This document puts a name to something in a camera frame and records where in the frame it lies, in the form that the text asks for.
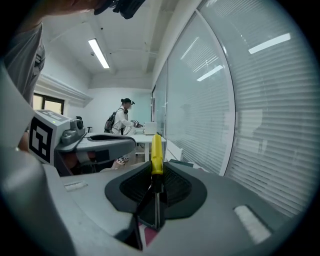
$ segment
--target backpack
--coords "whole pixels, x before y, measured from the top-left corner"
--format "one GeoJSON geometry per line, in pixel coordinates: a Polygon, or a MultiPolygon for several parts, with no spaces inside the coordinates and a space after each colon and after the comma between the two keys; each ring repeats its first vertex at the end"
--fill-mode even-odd
{"type": "Polygon", "coordinates": [[[110,134],[112,133],[112,128],[115,124],[115,118],[116,118],[116,114],[117,114],[118,110],[113,112],[112,115],[110,115],[108,120],[105,122],[105,125],[104,125],[104,132],[105,133],[110,133],[110,134]]]}

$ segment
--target white box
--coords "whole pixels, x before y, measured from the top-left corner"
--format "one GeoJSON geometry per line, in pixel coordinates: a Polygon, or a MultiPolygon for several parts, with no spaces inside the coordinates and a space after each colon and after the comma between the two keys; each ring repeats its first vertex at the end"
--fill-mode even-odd
{"type": "Polygon", "coordinates": [[[145,122],[144,123],[144,135],[155,135],[157,134],[157,123],[156,122],[145,122]]]}
{"type": "Polygon", "coordinates": [[[44,164],[54,165],[55,148],[65,130],[70,129],[72,118],[50,110],[37,110],[30,123],[29,153],[44,164]]]}

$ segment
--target desk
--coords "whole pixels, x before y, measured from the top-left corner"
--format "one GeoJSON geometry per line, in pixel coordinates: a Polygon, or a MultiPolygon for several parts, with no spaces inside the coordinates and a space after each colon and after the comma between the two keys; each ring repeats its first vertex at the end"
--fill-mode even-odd
{"type": "MultiPolygon", "coordinates": [[[[136,143],[144,143],[144,161],[148,162],[150,144],[152,143],[152,139],[154,135],[132,134],[129,136],[133,138],[136,143]]],[[[162,152],[164,152],[166,140],[163,137],[161,137],[161,142],[162,142],[162,152]]]]}

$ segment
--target window blind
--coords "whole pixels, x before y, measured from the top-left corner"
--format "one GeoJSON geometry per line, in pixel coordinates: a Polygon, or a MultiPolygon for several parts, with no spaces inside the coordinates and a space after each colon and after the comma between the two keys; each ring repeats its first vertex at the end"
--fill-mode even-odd
{"type": "Polygon", "coordinates": [[[319,183],[319,69],[304,36],[274,1],[208,0],[200,12],[225,49],[237,129],[226,176],[287,216],[319,183]]]}
{"type": "Polygon", "coordinates": [[[153,92],[154,102],[154,120],[157,124],[157,132],[164,136],[165,134],[165,116],[166,116],[166,93],[167,93],[167,64],[164,64],[161,73],[155,83],[153,92]]]}
{"type": "Polygon", "coordinates": [[[235,110],[229,106],[225,65],[217,47],[195,14],[167,60],[165,123],[166,139],[183,149],[184,161],[215,174],[221,171],[229,128],[235,123],[228,118],[235,110]]]}

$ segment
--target black cap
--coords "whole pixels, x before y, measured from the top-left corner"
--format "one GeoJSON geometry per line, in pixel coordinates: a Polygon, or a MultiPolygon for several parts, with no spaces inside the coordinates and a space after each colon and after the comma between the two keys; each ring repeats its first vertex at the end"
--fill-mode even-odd
{"type": "Polygon", "coordinates": [[[128,102],[130,102],[131,103],[131,105],[133,105],[133,104],[135,104],[133,101],[131,101],[131,99],[129,99],[129,98],[125,98],[125,99],[121,99],[121,102],[122,103],[128,103],[128,102]]]}

